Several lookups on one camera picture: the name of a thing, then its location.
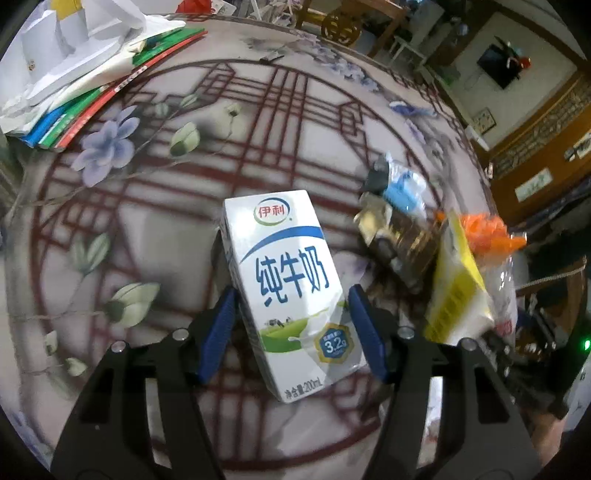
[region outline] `screw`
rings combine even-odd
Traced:
[[[189,338],[189,331],[186,328],[179,328],[173,332],[173,338],[178,342],[182,342]]]
[[[123,340],[117,340],[111,345],[111,351],[113,353],[121,353],[123,350],[125,350],[125,342]]]
[[[398,336],[405,340],[410,340],[414,338],[414,330],[410,327],[400,327],[398,329]]]
[[[463,338],[460,340],[460,345],[464,350],[468,350],[469,352],[473,352],[478,347],[478,344],[471,338]]]

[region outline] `blue hexagon label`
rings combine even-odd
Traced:
[[[321,362],[340,364],[353,351],[353,340],[347,326],[327,323],[316,337],[315,346]]]

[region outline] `milk carton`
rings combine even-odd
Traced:
[[[228,199],[223,210],[232,282],[269,390],[290,403],[365,365],[307,192]]]

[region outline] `wall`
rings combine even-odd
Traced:
[[[513,11],[527,17],[539,26],[544,27],[555,37],[562,40],[582,58],[585,58],[583,50],[574,39],[573,34],[564,24],[560,16],[552,8],[547,0],[495,0],[497,3],[511,8]]]
[[[476,63],[491,43],[497,43],[495,35],[532,59],[532,67],[521,74],[521,80],[513,81],[505,90]],[[496,120],[496,127],[484,134],[490,147],[524,123],[576,71],[576,66],[548,42],[500,13],[491,16],[454,66],[460,79],[452,89],[466,110],[474,116],[488,107]]]

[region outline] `cable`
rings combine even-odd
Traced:
[[[549,277],[539,278],[537,280],[532,280],[521,287],[516,287],[516,290],[521,290],[522,288],[533,287],[534,285],[539,285],[541,283],[552,281],[552,280],[560,280],[561,278],[571,277],[576,275],[577,273],[581,273],[587,265],[583,265],[582,267],[577,268],[576,270],[571,270],[570,272],[558,273],[556,275],[550,275]]]

